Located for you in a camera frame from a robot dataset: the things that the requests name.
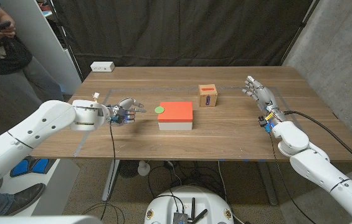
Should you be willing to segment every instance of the black curtain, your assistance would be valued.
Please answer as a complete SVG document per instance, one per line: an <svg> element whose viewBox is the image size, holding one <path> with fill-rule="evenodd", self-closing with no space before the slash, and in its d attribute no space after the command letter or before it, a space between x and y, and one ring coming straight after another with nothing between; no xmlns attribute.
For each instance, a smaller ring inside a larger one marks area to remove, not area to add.
<svg viewBox="0 0 352 224"><path fill-rule="evenodd" d="M279 65L312 0L53 0L86 77L115 66Z"/></svg>

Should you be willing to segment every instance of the green circle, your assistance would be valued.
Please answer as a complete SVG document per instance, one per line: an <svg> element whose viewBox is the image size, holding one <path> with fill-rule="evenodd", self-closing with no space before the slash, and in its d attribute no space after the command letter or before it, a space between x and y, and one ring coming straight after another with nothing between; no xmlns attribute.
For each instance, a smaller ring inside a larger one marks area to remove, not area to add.
<svg viewBox="0 0 352 224"><path fill-rule="evenodd" d="M155 113L163 113L164 112L164 108L159 106L157 108L155 108Z"/></svg>

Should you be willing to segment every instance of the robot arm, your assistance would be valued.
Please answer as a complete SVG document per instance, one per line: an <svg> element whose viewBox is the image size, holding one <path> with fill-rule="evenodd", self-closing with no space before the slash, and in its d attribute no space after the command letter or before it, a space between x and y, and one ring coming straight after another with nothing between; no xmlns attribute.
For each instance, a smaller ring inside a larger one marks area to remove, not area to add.
<svg viewBox="0 0 352 224"><path fill-rule="evenodd" d="M94 131L109 121L114 126L133 123L135 112L145 110L132 105L143 107L131 98L114 107L87 100L75 100L72 105L55 100L41 104L36 112L0 135L0 178L49 136L69 125L74 131Z"/></svg>
<svg viewBox="0 0 352 224"><path fill-rule="evenodd" d="M244 93L251 96L260 110L269 114L260 120L274 137L281 138L280 152L290 158L293 169L302 177L326 190L352 216L352 180L330 163L330 158L309 141L308 136L288 121L279 110L274 94L251 76L247 77Z"/></svg>

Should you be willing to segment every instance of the smartphone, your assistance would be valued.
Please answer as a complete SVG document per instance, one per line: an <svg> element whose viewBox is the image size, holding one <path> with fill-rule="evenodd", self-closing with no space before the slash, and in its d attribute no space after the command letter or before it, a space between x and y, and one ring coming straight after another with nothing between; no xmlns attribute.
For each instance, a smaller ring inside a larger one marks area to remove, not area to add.
<svg viewBox="0 0 352 224"><path fill-rule="evenodd" d="M9 27L11 25L10 21L4 21L4 22L0 22L0 31L6 29L7 27Z"/></svg>

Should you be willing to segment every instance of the red lid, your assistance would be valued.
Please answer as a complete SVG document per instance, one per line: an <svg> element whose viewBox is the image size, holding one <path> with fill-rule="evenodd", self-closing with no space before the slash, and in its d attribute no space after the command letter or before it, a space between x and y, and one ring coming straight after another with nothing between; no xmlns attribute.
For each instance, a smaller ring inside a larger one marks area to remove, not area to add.
<svg viewBox="0 0 352 224"><path fill-rule="evenodd" d="M192 122L192 102L161 102L164 112L158 114L158 122Z"/></svg>

